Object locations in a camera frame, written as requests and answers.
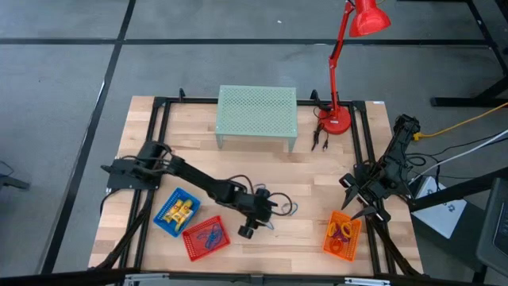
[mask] lamp base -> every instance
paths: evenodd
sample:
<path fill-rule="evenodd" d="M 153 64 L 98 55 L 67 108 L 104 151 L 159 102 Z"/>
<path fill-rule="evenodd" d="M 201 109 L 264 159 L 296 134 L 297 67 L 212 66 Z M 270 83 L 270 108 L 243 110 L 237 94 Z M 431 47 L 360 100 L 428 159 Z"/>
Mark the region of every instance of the lamp base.
<path fill-rule="evenodd" d="M 351 126 L 351 115 L 349 111 L 342 106 L 339 110 L 319 112 L 319 122 L 324 124 L 323 130 L 330 134 L 342 134 L 348 131 Z"/>

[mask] white cable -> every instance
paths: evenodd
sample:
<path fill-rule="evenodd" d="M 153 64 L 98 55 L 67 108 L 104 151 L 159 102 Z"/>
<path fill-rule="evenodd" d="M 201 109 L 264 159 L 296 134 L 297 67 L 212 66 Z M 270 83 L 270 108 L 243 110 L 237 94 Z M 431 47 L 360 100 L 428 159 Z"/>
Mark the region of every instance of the white cable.
<path fill-rule="evenodd" d="M 500 134 L 498 134 L 498 135 L 496 135 L 495 137 L 491 138 L 489 141 L 485 141 L 484 143 L 482 143 L 482 144 L 480 144 L 480 145 L 476 146 L 475 148 L 473 148 L 473 149 L 471 149 L 471 150 L 469 150 L 469 151 L 466 151 L 466 152 L 461 153 L 461 154 L 459 154 L 459 155 L 455 155 L 454 157 L 450 157 L 450 158 L 448 158 L 448 159 L 446 159 L 446 160 L 443 160 L 443 161 L 441 161 L 441 162 L 439 162 L 439 163 L 437 163 L 437 164 L 435 164 L 435 165 L 431 166 L 430 168 L 426 169 L 424 172 L 420 173 L 418 176 L 415 176 L 413 179 L 411 179 L 411 181 L 408 183 L 408 185 L 411 185 L 411 184 L 412 184 L 412 183 L 413 183 L 416 179 L 418 179 L 419 177 L 421 177 L 423 174 L 427 173 L 428 171 L 430 171 L 430 170 L 434 169 L 435 167 L 437 167 L 437 166 L 439 166 L 439 165 L 441 165 L 441 164 L 444 164 L 444 163 L 446 163 L 446 162 L 449 162 L 449 161 L 451 161 L 451 160 L 455 160 L 455 159 L 456 159 L 456 158 L 458 158 L 458 157 L 462 157 L 462 156 L 464 156 L 464 155 L 468 155 L 469 153 L 474 152 L 474 151 L 476 151 L 476 150 L 478 150 L 478 149 L 482 148 L 483 146 L 485 146 L 485 145 L 487 145 L 487 144 L 490 144 L 491 142 L 493 142 L 493 141 L 497 140 L 498 138 L 502 137 L 502 136 L 503 136 L 504 134 L 506 134 L 506 133 L 508 133 L 508 129 L 504 130 L 504 131 L 503 131 L 503 132 L 501 132 Z"/>

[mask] gray carpet floor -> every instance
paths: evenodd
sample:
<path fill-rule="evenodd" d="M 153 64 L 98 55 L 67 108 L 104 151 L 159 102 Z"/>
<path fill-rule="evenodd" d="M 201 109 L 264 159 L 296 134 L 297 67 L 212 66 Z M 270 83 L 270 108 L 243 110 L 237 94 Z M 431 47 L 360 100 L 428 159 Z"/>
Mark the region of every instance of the gray carpet floor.
<path fill-rule="evenodd" d="M 126 0 L 3 0 L 1 37 L 116 38 Z M 501 48 L 508 24 L 494 0 L 476 0 Z M 321 0 L 138 1 L 127 38 L 334 38 L 343 2 Z M 479 39 L 481 32 L 463 3 L 397 2 L 381 6 L 392 26 L 372 39 Z M 107 176 L 101 164 L 114 158 L 133 95 L 217 96 L 221 84 L 296 87 L 307 99 L 328 94 L 326 45 L 130 45 L 118 59 L 104 111 L 67 228 L 56 271 L 85 269 L 98 225 Z M 0 192 L 0 276 L 35 273 L 56 210 L 109 63 L 111 45 L 0 44 L 0 160 L 29 191 Z M 395 118 L 416 116 L 426 133 L 484 112 L 483 108 L 436 108 L 433 96 L 474 95 L 501 79 L 491 51 L 472 47 L 346 46 L 337 86 L 343 100 L 377 100 Z M 414 143 L 410 151 L 446 146 L 506 128 L 506 110 L 467 127 Z M 508 163 L 506 145 L 482 149 L 447 164 L 442 174 L 479 176 Z M 460 180 L 443 178 L 453 185 Z M 488 191 L 468 197 L 480 207 Z M 470 280 L 473 272 L 435 245 L 418 239 L 431 276 Z M 486 282 L 508 284 L 489 269 Z"/>

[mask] desk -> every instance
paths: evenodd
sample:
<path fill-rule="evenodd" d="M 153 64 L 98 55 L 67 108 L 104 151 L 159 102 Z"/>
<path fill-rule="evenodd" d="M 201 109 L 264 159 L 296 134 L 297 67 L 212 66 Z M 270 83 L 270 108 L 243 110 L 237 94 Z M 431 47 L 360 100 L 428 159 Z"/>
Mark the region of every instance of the desk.
<path fill-rule="evenodd" d="M 143 145 L 153 99 L 133 97 L 118 156 L 136 155 Z M 375 154 L 380 155 L 391 139 L 387 111 L 382 102 L 366 102 L 366 107 Z M 351 130 L 340 136 L 331 135 L 326 152 L 321 151 L 325 140 L 325 134 L 322 133 L 320 145 L 312 153 L 310 148 L 317 119 L 312 106 L 298 106 L 298 139 L 293 153 L 284 151 L 287 150 L 287 141 L 261 137 L 228 137 L 222 150 L 219 150 L 214 133 L 216 111 L 215 104 L 172 103 L 166 143 L 175 150 L 176 155 L 215 178 L 245 174 L 254 184 L 265 183 L 270 191 L 288 194 L 298 203 L 298 211 L 291 217 L 273 216 L 274 230 L 260 227 L 248 240 L 237 235 L 238 227 L 244 223 L 243 215 L 218 206 L 203 190 L 179 178 L 163 176 L 160 189 L 155 194 L 141 268 L 175 272 L 371 276 L 373 272 L 364 221 L 353 263 L 323 253 L 321 249 L 329 216 L 333 210 L 340 210 L 344 200 L 344 189 L 338 180 L 346 172 L 352 172 L 355 164 Z M 156 133 L 160 118 L 157 119 Z M 363 134 L 361 124 L 358 128 Z M 361 135 L 360 141 L 363 146 L 364 137 Z M 231 245 L 191 262 L 182 238 L 173 238 L 152 222 L 176 187 L 182 187 L 202 202 L 200 210 L 187 227 L 220 215 Z M 100 263 L 125 232 L 132 197 L 133 191 L 125 190 L 106 201 L 90 256 L 90 266 Z M 421 271 L 406 204 L 392 196 L 386 200 L 385 208 L 392 216 L 389 222 L 392 240 L 412 266 Z M 354 215 L 359 210 L 358 203 L 350 203 L 344 212 Z M 381 268 L 386 272 L 383 246 L 380 239 L 377 241 Z M 128 266 L 133 265 L 136 246 L 135 237 L 131 243 Z"/>

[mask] red desk lamp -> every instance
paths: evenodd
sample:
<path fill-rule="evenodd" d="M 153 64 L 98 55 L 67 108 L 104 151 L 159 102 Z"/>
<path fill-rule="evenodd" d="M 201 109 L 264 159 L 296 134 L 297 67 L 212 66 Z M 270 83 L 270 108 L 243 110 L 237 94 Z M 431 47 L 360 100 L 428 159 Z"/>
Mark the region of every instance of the red desk lamp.
<path fill-rule="evenodd" d="M 324 125 L 323 129 L 331 134 L 342 134 L 351 126 L 351 117 L 348 110 L 339 106 L 339 94 L 335 86 L 335 68 L 337 67 L 337 61 L 344 45 L 344 32 L 348 25 L 349 14 L 354 9 L 357 10 L 357 13 L 352 20 L 351 30 L 349 31 L 349 36 L 351 37 L 362 37 L 376 33 L 391 24 L 388 16 L 376 6 L 375 0 L 356 0 L 356 4 L 346 0 L 341 30 L 339 31 L 332 55 L 328 59 L 332 104 L 330 106 L 321 106 L 321 111 L 319 112 L 319 121 Z"/>

